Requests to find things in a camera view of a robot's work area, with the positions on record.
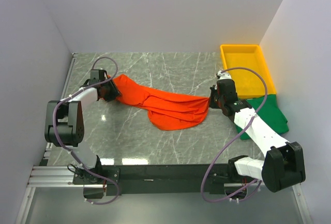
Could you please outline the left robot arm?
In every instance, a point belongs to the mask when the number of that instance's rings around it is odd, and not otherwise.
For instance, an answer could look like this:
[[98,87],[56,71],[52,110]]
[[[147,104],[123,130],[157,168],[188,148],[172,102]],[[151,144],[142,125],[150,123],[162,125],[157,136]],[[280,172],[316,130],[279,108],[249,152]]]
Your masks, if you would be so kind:
[[113,79],[104,69],[92,69],[79,90],[62,100],[47,104],[44,137],[47,142],[64,149],[76,162],[75,175],[97,184],[104,180],[100,158],[83,141],[85,129],[83,110],[103,99],[106,102],[120,96]]

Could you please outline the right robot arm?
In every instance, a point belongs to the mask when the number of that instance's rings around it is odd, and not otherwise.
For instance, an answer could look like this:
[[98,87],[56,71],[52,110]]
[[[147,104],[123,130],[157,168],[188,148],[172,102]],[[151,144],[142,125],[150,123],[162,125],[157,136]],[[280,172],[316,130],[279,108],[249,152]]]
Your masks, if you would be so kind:
[[303,148],[273,131],[246,101],[240,100],[232,79],[220,79],[210,88],[210,106],[221,109],[261,150],[264,160],[247,155],[228,162],[227,176],[239,182],[244,176],[262,180],[271,192],[300,184],[306,179]]

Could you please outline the orange t shirt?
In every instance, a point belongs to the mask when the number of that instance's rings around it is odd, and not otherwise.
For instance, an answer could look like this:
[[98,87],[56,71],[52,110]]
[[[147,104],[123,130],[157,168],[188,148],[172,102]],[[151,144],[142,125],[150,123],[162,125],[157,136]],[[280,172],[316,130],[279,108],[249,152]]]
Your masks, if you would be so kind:
[[122,74],[115,78],[121,95],[116,99],[128,106],[144,109],[150,122],[160,130],[194,127],[208,115],[209,98],[165,92],[137,84]]

